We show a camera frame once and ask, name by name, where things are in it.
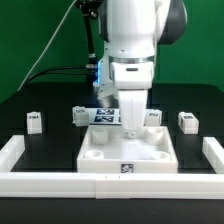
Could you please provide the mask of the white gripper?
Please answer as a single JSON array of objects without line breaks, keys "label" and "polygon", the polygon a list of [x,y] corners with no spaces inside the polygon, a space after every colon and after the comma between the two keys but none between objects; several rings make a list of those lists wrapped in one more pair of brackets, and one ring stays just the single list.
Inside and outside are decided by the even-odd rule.
[{"label": "white gripper", "polygon": [[111,71],[118,91],[124,134],[136,138],[144,125],[148,90],[154,78],[154,63],[124,64],[113,62]]}]

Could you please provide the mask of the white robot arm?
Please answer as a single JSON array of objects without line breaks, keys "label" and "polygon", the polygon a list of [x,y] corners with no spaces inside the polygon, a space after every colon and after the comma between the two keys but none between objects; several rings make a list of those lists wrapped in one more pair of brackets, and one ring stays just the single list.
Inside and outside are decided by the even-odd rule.
[{"label": "white robot arm", "polygon": [[104,55],[94,86],[102,106],[118,100],[122,128],[131,138],[144,126],[157,47],[178,40],[186,25],[183,0],[104,0],[99,7]]}]

